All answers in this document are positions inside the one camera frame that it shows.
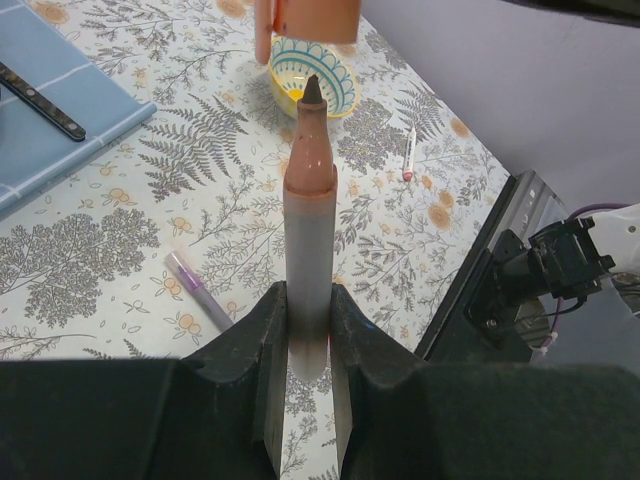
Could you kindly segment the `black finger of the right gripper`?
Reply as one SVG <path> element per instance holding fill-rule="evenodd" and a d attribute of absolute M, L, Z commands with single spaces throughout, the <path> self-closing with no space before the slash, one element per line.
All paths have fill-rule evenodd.
<path fill-rule="evenodd" d="M 639 0 L 507 0 L 507 2 L 632 28 L 638 28 L 640 23 Z"/>

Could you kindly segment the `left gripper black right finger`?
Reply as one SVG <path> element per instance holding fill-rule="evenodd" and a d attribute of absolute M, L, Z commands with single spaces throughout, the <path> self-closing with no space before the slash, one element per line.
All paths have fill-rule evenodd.
<path fill-rule="evenodd" d="M 430 364 L 331 294 L 344 479 L 635 479 L 639 380 L 602 366 Z"/>

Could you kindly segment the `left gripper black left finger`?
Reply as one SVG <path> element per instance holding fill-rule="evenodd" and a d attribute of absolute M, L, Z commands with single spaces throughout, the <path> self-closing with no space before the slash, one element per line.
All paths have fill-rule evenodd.
<path fill-rule="evenodd" d="M 183 359 L 6 361 L 5 479 L 275 479 L 286 286 Z"/>

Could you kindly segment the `purple pen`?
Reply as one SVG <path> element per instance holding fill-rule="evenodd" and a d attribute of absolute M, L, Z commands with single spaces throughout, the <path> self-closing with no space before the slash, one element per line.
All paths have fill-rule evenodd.
<path fill-rule="evenodd" d="M 231 318 L 207 290 L 200 277 L 177 251 L 169 253 L 164 261 L 220 332 L 224 332 L 234 325 Z"/>

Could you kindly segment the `grey marker with red tip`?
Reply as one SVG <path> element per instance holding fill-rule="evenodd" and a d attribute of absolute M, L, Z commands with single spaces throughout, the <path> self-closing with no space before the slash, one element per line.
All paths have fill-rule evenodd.
<path fill-rule="evenodd" d="M 313 75 L 297 101 L 283 181 L 289 354 L 291 369 L 302 381 L 317 379 L 327 363 L 336 198 L 327 101 Z"/>

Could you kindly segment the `orange pen cap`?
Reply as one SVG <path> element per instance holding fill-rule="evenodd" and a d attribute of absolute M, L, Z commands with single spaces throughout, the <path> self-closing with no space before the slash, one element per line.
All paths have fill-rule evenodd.
<path fill-rule="evenodd" d="M 357 40 L 360 0 L 257 0 L 254 2 L 255 58 L 266 65 L 273 35 L 329 44 Z"/>

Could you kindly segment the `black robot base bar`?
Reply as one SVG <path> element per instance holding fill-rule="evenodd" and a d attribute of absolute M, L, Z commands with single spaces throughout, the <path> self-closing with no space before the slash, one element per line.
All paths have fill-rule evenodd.
<path fill-rule="evenodd" d="M 419 341 L 429 363 L 527 363 L 531 348 L 516 329 L 520 295 L 501 272 L 526 265 L 526 242 L 548 206 L 562 202 L 535 171 L 510 176 Z"/>

